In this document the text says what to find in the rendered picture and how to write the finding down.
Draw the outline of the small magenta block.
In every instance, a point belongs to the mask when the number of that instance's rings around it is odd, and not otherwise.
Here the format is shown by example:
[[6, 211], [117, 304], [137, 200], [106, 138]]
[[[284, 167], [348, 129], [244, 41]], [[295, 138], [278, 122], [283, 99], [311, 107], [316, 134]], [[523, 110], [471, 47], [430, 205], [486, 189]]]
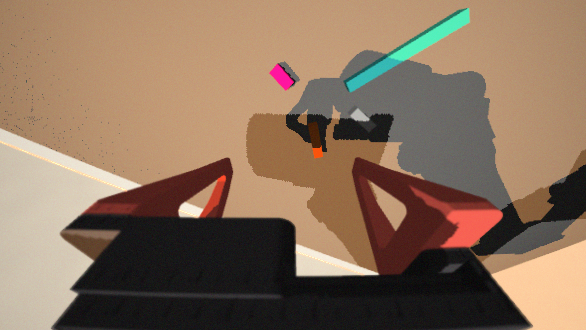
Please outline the small magenta block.
[[279, 63], [272, 69], [270, 74], [285, 90], [287, 90], [294, 82], [293, 79], [287, 74], [287, 72], [280, 66]]

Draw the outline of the turquoise green rod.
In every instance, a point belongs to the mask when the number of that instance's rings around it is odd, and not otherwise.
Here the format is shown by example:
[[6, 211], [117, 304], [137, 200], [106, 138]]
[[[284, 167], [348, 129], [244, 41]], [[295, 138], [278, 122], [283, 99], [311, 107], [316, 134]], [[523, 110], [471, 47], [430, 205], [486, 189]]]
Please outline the turquoise green rod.
[[469, 22], [469, 8], [457, 10], [344, 80], [347, 90], [351, 93]]

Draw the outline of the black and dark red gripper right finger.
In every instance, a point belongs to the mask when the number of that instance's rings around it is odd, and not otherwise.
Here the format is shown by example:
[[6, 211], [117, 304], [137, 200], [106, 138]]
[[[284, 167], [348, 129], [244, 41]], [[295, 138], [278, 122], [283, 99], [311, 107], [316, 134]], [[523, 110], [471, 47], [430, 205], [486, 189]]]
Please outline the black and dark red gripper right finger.
[[[352, 176], [379, 275], [402, 274], [427, 249], [469, 248], [503, 216], [486, 198], [359, 157]], [[406, 216], [397, 230], [367, 179], [405, 205]]]

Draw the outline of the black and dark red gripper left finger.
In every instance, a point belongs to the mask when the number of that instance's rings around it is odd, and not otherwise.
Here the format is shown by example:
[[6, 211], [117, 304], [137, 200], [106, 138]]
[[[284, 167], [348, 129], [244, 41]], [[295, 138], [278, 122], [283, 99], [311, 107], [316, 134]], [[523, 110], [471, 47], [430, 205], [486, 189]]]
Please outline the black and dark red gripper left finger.
[[222, 217], [232, 176], [231, 160], [224, 158], [189, 172], [101, 198], [82, 214], [180, 217], [179, 208], [183, 203], [218, 180], [199, 217]]

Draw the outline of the orange rod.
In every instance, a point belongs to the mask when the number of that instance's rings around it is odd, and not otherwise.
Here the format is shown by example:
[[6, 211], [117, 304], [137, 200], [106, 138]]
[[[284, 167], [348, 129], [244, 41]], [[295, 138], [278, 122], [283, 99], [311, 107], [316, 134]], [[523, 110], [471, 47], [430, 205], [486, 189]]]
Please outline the orange rod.
[[308, 123], [314, 158], [323, 157], [318, 124], [317, 122]]

